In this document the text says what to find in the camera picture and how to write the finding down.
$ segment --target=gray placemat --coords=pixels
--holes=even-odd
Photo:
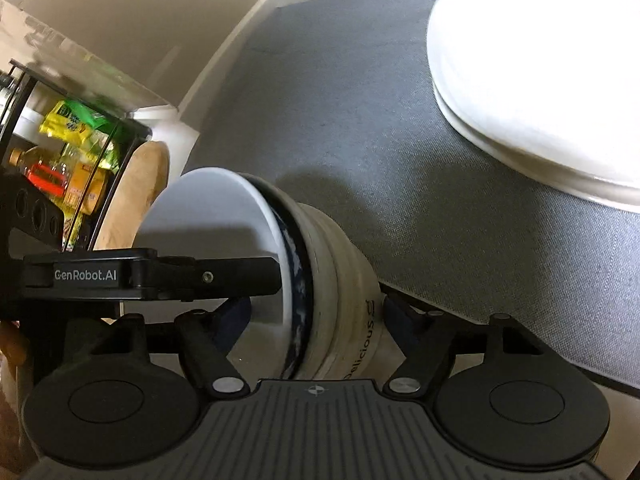
[[[253,173],[331,215],[381,279],[477,320],[508,312],[565,357],[640,383],[640,215],[537,184],[436,106],[435,0],[277,9],[187,169]]]

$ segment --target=black rack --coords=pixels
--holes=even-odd
[[[111,171],[108,173],[108,180],[106,183],[107,187],[102,204],[94,213],[92,213],[92,215],[86,216],[84,218],[84,222],[82,223],[80,231],[78,233],[78,239],[76,240],[73,248],[74,251],[90,250],[94,247],[94,244],[98,237],[98,233],[100,232],[100,227],[106,216],[107,209],[110,206],[113,195],[115,194],[122,174],[127,167],[127,164],[129,163],[133,152],[135,152],[135,150],[146,141],[151,132],[149,128],[131,119],[125,112],[118,110],[117,108],[107,107],[79,98],[68,89],[62,88],[62,86],[59,86],[57,83],[51,81],[46,75],[39,72],[39,70],[37,70],[36,68],[25,66],[15,59],[11,60],[11,65],[12,68],[9,74],[16,78],[17,83],[11,90],[11,93],[9,94],[9,97],[4,105],[4,109],[0,114],[0,124],[2,124],[4,118],[6,117],[6,121],[4,122],[4,125],[0,130],[0,160],[4,158],[9,146],[9,141],[12,138],[14,129],[16,127],[16,124],[18,123],[18,119],[20,118],[20,115],[25,105],[27,104],[31,93],[38,84],[42,84],[53,90],[57,94],[60,94],[61,98],[72,99],[85,105],[91,110],[98,112],[99,114],[108,118],[108,120],[110,120],[110,123],[114,125],[113,130],[110,133],[109,140],[105,143],[104,148],[102,149],[100,155],[94,163],[94,166],[92,167],[87,185],[83,190],[80,200],[78,201],[78,206],[76,206],[76,210],[74,212],[72,220],[73,226],[70,229],[70,233],[73,232],[76,222],[78,222],[80,209],[89,190],[89,183],[94,178],[94,175],[98,170],[101,160],[104,158],[106,148],[113,138],[113,135],[117,131],[125,132],[127,135],[127,140],[125,142],[119,143],[120,152],[123,154],[121,157],[122,160],[120,161],[120,167],[115,174]],[[19,72],[19,75],[17,76],[14,75],[16,71]]]

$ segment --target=screw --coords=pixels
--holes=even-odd
[[[414,394],[420,389],[420,383],[411,377],[397,377],[389,383],[389,389],[396,394]]]
[[[220,377],[211,386],[221,394],[236,394],[244,388],[244,381],[237,377]]]

